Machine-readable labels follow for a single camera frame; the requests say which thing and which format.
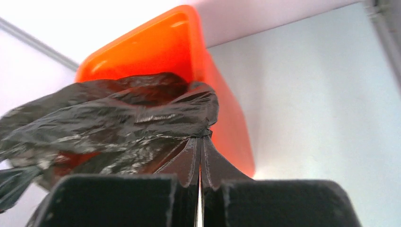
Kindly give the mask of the orange plastic trash bin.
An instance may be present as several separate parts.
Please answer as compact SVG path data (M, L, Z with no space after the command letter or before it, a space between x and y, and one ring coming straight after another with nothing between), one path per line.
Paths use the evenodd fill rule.
M216 91L219 113L212 141L231 164L252 177L255 164L243 111L206 49L194 7L175 7L101 47L79 65L75 81L161 72L207 83Z

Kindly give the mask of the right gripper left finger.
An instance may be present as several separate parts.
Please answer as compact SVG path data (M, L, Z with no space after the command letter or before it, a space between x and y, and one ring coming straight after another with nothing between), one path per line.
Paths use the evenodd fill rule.
M191 138L154 174L76 174L62 178L29 227L194 227L200 139Z

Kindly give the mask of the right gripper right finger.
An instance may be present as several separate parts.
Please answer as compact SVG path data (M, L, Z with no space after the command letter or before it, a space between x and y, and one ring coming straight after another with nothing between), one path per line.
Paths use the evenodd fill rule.
M206 227L358 227L343 188L329 180L254 180L200 141Z

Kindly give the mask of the black plastic trash bag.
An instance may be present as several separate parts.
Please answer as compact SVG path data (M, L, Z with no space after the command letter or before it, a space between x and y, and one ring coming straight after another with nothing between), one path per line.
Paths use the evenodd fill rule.
M31 182L50 190L70 174L151 172L188 139L211 133L216 92L173 73L71 84L0 119L0 210Z

